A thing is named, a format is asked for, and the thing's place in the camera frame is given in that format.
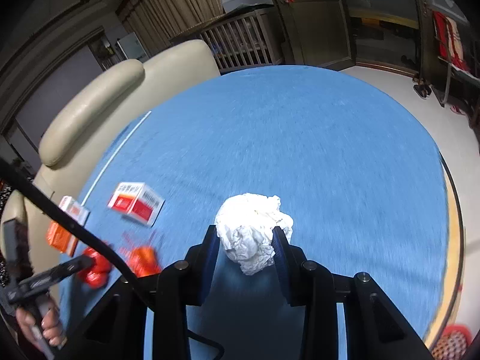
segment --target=round table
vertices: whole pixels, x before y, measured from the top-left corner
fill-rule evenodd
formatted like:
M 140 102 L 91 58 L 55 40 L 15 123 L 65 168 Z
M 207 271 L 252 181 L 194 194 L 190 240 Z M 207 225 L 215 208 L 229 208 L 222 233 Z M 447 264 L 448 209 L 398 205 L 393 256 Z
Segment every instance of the round table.
M 106 151 L 80 201 L 137 123 Z M 152 228 L 107 209 L 121 181 L 146 182 L 165 198 Z M 279 196 L 294 220 L 292 244 L 333 273 L 369 272 L 426 337 L 445 292 L 448 193 L 435 142 L 399 103 L 316 67 L 255 68 L 206 81 L 145 118 L 88 197 L 85 227 L 117 251 L 150 242 L 165 267 L 202 241 L 225 199 L 246 192 Z M 109 285 L 117 278 L 115 271 Z M 103 292 L 62 283 L 70 331 Z M 187 313 L 189 328 L 224 345 L 226 360 L 299 356 L 304 309 L 286 304 L 274 266 L 245 276 L 221 249 L 205 304 Z M 151 322 L 149 314 L 146 359 Z M 345 359 L 341 317 L 339 332 Z M 190 347 L 194 360 L 215 354 Z

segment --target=beige sofa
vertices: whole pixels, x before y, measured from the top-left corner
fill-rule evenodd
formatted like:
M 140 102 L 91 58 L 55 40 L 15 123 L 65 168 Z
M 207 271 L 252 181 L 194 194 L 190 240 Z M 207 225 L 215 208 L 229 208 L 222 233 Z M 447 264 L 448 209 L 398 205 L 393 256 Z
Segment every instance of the beige sofa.
M 64 195 L 77 197 L 103 152 L 128 123 L 177 93 L 217 76 L 215 60 L 202 40 L 172 47 L 144 64 L 131 59 L 113 66 L 53 120 L 40 142 L 42 166 L 34 184 L 57 204 Z M 35 271 L 57 264 L 59 253 L 45 240 L 50 219 L 17 191 L 5 205 L 0 233 L 3 222 L 12 218 L 28 225 Z M 3 236 L 0 239 L 3 248 Z

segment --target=human hand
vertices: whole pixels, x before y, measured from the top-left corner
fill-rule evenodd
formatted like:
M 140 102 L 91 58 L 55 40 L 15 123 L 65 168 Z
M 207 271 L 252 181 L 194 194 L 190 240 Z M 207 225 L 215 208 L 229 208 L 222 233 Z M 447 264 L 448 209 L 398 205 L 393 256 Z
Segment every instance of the human hand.
M 48 308 L 49 311 L 45 314 L 45 317 L 42 320 L 43 337 L 51 346 L 56 347 L 64 340 L 63 326 L 59 319 L 57 305 L 51 298 L 49 298 Z M 35 340 L 31 330 L 32 326 L 35 325 L 33 315 L 19 307 L 16 310 L 16 318 L 25 338 L 35 345 L 37 349 L 41 350 L 40 345 L 37 340 Z

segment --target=crumpled white paper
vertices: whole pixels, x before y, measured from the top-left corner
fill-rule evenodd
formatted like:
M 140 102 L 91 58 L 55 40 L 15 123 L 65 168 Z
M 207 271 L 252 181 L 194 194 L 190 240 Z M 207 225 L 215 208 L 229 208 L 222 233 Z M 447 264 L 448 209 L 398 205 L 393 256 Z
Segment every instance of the crumpled white paper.
M 280 212 L 280 198 L 253 193 L 225 200 L 215 216 L 217 235 L 226 255 L 252 275 L 274 264 L 271 246 L 273 228 L 280 226 L 286 239 L 292 238 L 293 219 Z

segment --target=white line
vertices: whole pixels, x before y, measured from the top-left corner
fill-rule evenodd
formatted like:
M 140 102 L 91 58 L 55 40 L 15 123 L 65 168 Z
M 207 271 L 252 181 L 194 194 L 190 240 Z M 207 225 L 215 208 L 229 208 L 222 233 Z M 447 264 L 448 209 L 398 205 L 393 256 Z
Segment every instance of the white line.
M 81 205 L 85 205 L 87 199 L 90 197 L 90 194 L 92 193 L 93 191 L 93 188 L 95 188 L 95 185 L 97 185 L 98 181 L 100 180 L 100 178 L 102 177 L 102 174 L 104 174 L 104 172 L 106 171 L 107 167 L 110 165 L 110 163 L 112 162 L 112 160 L 114 159 L 114 157 L 117 155 L 117 153 L 120 151 L 120 149 L 123 147 L 123 145 L 126 143 L 126 141 L 128 141 L 128 139 L 131 137 L 131 135 L 135 132 L 135 130 L 137 130 L 137 128 L 140 127 L 140 125 L 143 123 L 143 121 L 145 119 L 147 119 L 147 117 L 152 113 L 152 111 L 148 111 L 145 116 L 142 118 L 142 120 L 140 120 L 137 125 L 133 128 L 133 130 L 131 132 L 129 132 L 129 134 L 126 136 L 126 138 L 122 141 L 122 143 L 120 145 L 118 145 L 117 149 L 115 149 L 115 151 L 113 152 L 113 154 L 111 155 L 111 157 L 109 158 L 109 160 L 106 162 L 106 164 L 104 165 L 104 167 L 102 168 L 102 170 L 100 171 L 100 173 L 98 174 L 97 178 L 95 179 L 95 181 L 93 182 L 92 186 L 90 187 L 90 189 L 88 190 L 87 192 L 87 195 L 85 195 L 85 197 L 83 198 L 82 200 L 82 203 Z

